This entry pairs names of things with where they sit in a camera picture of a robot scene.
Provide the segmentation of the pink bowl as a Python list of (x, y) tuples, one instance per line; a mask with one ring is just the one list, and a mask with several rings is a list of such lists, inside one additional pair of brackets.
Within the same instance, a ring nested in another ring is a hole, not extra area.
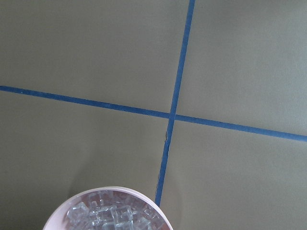
[(43, 229), (44, 230), (66, 230), (67, 229), (67, 223), (65, 220), (66, 214), (69, 210), (69, 208), (85, 199), (86, 196), (88, 196), (91, 193), (94, 192), (100, 192), (100, 191), (117, 191), (117, 192), (123, 192), (126, 194), (130, 194), (132, 196), (135, 196), (145, 203), (152, 206), (156, 212), (163, 218), (165, 221), (165, 224), (167, 227), (163, 227), (164, 230), (173, 230), (173, 227), (171, 226), (171, 223), (167, 219), (166, 215), (163, 213), (163, 211), (160, 209), (158, 205), (155, 204), (153, 200), (151, 200), (146, 195), (130, 189), (126, 187), (120, 187), (120, 186), (107, 186), (107, 187), (100, 187), (100, 188), (94, 188), (87, 191), (83, 191), (81, 193), (78, 193), (72, 197), (70, 197), (68, 200), (66, 200), (64, 203), (62, 203), (49, 217), (47, 222), (45, 223)]

